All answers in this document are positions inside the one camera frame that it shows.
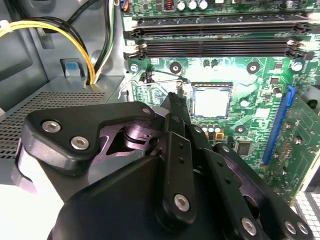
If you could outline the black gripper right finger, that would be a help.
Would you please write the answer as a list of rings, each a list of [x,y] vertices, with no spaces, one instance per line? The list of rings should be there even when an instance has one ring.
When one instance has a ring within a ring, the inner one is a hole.
[[[227,240],[312,240],[310,227],[227,144],[211,146],[191,124],[184,97],[174,111],[186,124],[193,164],[201,167],[213,193],[216,218]]]

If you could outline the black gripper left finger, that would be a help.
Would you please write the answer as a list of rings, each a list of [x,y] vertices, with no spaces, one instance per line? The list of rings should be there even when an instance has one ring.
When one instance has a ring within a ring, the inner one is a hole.
[[[66,202],[89,186],[91,167],[137,152],[158,155],[156,215],[183,228],[197,215],[186,99],[169,93],[157,110],[120,102],[33,111],[19,140],[19,169],[39,193]]]

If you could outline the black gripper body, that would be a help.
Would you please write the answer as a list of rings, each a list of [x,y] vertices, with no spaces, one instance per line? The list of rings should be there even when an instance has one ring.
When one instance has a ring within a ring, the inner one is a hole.
[[[226,240],[193,157],[145,156],[72,196],[51,240]]]

